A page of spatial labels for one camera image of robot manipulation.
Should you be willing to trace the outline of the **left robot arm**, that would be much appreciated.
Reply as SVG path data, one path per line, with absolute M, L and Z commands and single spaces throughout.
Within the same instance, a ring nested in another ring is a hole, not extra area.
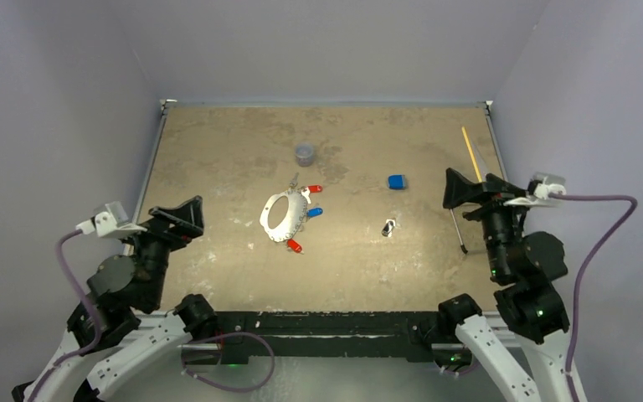
M 80 302 L 66 322 L 54 356 L 41 374 L 12 390 L 15 401 L 106 401 L 125 381 L 165 352 L 193 340 L 207 342 L 218 317 L 201 294 L 186 295 L 149 332 L 127 345 L 122 341 L 141 326 L 138 312 L 161 306 L 170 254 L 204 233 L 199 196 L 177 207 L 153 207 L 150 218 L 133 223 L 120 202 L 97 208 L 55 246 L 60 268 Z M 64 258 L 64 244 L 95 234 L 129 245 L 129 255 L 104 259 L 80 286 Z

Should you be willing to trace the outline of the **metal key organizer plate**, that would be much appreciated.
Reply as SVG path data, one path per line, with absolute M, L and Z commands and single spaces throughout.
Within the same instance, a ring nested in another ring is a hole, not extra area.
M 307 187 L 288 188 L 268 197 L 261 210 L 259 223 L 270 240 L 276 243 L 291 240 L 306 220 L 311 205 L 310 191 Z M 277 224 L 270 223 L 270 212 L 281 200 L 285 200 L 285 215 Z

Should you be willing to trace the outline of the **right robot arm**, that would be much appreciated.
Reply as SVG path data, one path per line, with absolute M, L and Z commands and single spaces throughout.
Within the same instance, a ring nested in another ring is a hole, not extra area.
M 574 363 L 569 360 L 570 322 L 553 281 L 566 276 L 563 242 L 552 234 L 525 234 L 532 207 L 554 207 L 566 193 L 564 179 L 538 173 L 527 188 L 488 173 L 473 183 L 453 168 L 445 172 L 443 207 L 477 204 L 463 218 L 481 223 L 496 309 L 515 336 L 531 370 L 526 372 L 500 343 L 474 299 L 462 294 L 439 304 L 436 328 L 459 340 L 490 375 L 508 401 L 585 401 Z

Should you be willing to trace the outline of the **black key tag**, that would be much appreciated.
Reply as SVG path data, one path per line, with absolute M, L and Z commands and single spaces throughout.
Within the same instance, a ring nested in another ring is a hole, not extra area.
M 387 219 L 381 230 L 382 236 L 388 238 L 391 237 L 393 235 L 395 227 L 396 221 L 394 219 Z

